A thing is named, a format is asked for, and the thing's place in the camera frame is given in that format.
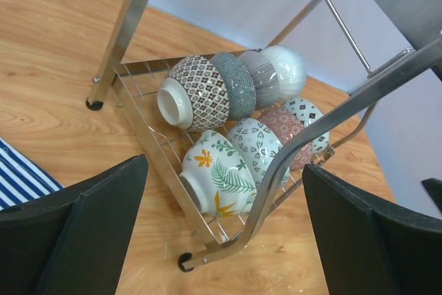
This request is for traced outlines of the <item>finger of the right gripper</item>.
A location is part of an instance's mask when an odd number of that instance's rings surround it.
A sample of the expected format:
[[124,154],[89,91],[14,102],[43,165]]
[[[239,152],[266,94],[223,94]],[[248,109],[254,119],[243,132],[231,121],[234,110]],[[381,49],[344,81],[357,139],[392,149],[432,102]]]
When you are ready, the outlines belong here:
[[436,178],[428,178],[421,183],[437,209],[442,211],[442,181]]

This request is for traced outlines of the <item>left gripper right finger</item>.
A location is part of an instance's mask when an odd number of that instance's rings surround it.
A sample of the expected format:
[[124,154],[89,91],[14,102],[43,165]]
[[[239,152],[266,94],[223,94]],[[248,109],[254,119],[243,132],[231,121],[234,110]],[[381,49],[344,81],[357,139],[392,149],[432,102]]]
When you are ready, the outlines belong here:
[[316,165],[302,179],[330,294],[441,293],[441,220]]

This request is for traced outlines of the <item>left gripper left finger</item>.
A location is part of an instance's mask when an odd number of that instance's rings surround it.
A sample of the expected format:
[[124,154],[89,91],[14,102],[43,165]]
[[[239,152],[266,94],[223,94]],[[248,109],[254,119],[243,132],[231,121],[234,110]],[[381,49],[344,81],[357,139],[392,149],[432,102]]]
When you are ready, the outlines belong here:
[[147,175],[135,155],[1,211],[1,293],[114,294]]

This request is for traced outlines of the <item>pink floral bowl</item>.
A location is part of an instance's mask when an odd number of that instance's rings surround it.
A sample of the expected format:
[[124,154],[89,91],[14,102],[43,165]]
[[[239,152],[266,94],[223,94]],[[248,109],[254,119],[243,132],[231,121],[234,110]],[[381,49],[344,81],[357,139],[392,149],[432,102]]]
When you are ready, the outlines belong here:
[[[266,109],[258,118],[260,122],[268,126],[285,146],[305,127],[301,121],[289,111],[282,107],[271,107]],[[307,143],[298,152],[290,164],[290,171],[302,169],[311,160],[311,142]]]

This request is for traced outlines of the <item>black diamond pattern bowl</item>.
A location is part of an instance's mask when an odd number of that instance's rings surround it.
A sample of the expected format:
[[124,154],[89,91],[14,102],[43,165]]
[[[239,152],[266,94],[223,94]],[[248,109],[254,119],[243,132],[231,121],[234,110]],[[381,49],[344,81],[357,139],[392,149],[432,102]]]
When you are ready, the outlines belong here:
[[[323,116],[321,110],[308,99],[294,96],[282,103],[282,108],[292,113],[307,128],[310,124]],[[311,154],[315,155],[327,148],[329,144],[329,131],[314,139],[311,143]]]

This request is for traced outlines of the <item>grey leaf pattern bowl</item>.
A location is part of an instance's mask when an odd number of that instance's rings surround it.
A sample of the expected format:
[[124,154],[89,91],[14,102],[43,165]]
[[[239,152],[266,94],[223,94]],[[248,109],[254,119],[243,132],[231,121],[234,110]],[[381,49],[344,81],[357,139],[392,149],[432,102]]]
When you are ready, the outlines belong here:
[[238,150],[249,168],[258,189],[282,143],[276,134],[264,123],[244,118],[227,133],[227,139]]

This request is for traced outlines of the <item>orange green leaf bowl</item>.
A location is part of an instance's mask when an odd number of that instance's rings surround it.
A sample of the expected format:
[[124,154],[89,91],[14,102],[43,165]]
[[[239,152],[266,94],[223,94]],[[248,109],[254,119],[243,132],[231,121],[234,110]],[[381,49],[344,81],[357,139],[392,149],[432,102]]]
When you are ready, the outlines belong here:
[[213,130],[202,132],[186,152],[179,178],[198,211],[215,217],[248,214],[257,189],[238,150]]

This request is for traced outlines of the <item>plain white bowl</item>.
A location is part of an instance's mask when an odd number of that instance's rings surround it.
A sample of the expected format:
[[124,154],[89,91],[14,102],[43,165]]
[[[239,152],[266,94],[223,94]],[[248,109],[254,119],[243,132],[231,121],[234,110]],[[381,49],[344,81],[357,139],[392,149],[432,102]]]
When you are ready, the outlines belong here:
[[305,62],[300,54],[281,45],[267,47],[261,53],[276,70],[280,87],[279,100],[298,95],[307,81]]

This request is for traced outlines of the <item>steel two-tier dish rack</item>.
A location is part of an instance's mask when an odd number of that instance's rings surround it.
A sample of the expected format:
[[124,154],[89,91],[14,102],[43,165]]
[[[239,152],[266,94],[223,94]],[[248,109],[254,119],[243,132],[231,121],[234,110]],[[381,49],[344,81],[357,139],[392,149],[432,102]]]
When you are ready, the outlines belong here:
[[[136,75],[166,73],[185,57],[173,57],[133,63],[123,62],[123,56],[131,42],[148,0],[124,0],[120,9],[113,33],[108,42],[105,55],[94,79],[94,86],[86,99],[86,106],[92,111],[98,111],[104,105],[107,93],[113,90],[121,102],[124,110],[140,133],[147,138],[143,142],[144,148],[154,148],[162,151],[164,145],[170,144],[170,139],[156,131],[145,119],[142,110],[142,96],[133,96],[127,89],[124,78]],[[441,72],[441,35],[419,28],[408,23],[404,18],[389,13],[389,18],[399,27],[400,31],[410,40],[410,47],[391,58],[376,70],[368,70],[367,81],[339,106],[304,128],[293,139],[279,150],[269,165],[267,172],[257,189],[256,198],[248,214],[228,217],[215,217],[202,214],[198,211],[189,190],[182,184],[179,174],[176,173],[169,183],[175,199],[182,210],[201,233],[204,240],[204,250],[198,253],[184,253],[178,258],[178,267],[183,272],[190,272],[195,267],[212,263],[226,258],[245,247],[261,228],[263,222],[282,202],[284,202],[300,185],[303,180],[294,180],[290,174],[290,164],[298,152],[307,143],[347,121],[351,116],[363,111],[370,116],[375,105],[382,98],[397,88],[414,79],[425,70]],[[255,110],[263,113],[267,108]],[[230,120],[213,130],[227,139],[227,133],[240,120]],[[180,129],[182,137],[189,140],[192,133]],[[325,161],[333,153],[334,145],[316,154]]]

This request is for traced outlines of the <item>brown lattice pattern bowl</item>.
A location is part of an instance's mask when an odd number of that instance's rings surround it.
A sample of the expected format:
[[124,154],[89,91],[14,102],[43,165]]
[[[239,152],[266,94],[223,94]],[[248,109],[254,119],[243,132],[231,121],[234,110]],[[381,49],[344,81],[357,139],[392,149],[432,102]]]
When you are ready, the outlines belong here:
[[185,57],[170,69],[157,92],[157,105],[168,124],[190,132],[217,129],[229,115],[224,80],[201,55]]

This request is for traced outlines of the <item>grey striped bowl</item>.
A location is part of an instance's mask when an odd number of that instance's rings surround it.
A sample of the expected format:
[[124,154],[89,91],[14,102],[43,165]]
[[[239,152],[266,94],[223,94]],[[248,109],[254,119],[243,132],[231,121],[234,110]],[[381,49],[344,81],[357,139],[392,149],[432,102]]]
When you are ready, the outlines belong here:
[[239,56],[249,71],[255,91],[256,110],[274,105],[280,94],[278,75],[272,63],[260,52],[249,50]]

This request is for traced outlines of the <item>grey wave pattern bowl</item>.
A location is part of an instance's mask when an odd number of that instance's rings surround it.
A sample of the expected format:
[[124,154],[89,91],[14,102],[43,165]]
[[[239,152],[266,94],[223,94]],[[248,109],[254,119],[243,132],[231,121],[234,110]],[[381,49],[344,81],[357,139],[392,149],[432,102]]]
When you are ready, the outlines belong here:
[[232,53],[221,52],[211,58],[221,74],[229,97],[229,119],[249,117],[256,107],[256,90],[247,67]]

